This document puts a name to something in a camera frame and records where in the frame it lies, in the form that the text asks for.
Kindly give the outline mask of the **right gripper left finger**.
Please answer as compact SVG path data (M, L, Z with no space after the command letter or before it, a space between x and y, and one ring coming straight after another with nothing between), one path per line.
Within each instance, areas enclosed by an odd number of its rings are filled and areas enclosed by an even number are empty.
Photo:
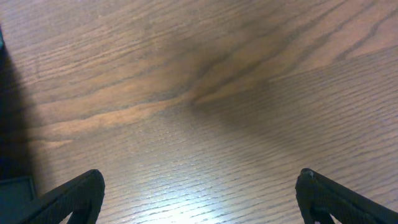
M68 223L95 224L104 189L101 172L92 169L19 208L1 210L1 223L60 223L68 217Z

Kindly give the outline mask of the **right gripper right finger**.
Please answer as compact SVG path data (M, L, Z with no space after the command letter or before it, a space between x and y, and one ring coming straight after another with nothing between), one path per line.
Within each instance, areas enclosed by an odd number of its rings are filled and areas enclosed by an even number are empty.
M305 224L333 223L334 220L340 223L397 223L397 212L308 168L300 171L295 190Z

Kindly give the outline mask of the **dark green gift box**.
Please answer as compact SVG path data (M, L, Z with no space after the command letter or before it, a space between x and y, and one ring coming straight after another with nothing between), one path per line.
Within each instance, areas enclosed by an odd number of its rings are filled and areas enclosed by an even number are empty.
M1 216L14 211L36 198L31 176L1 181Z

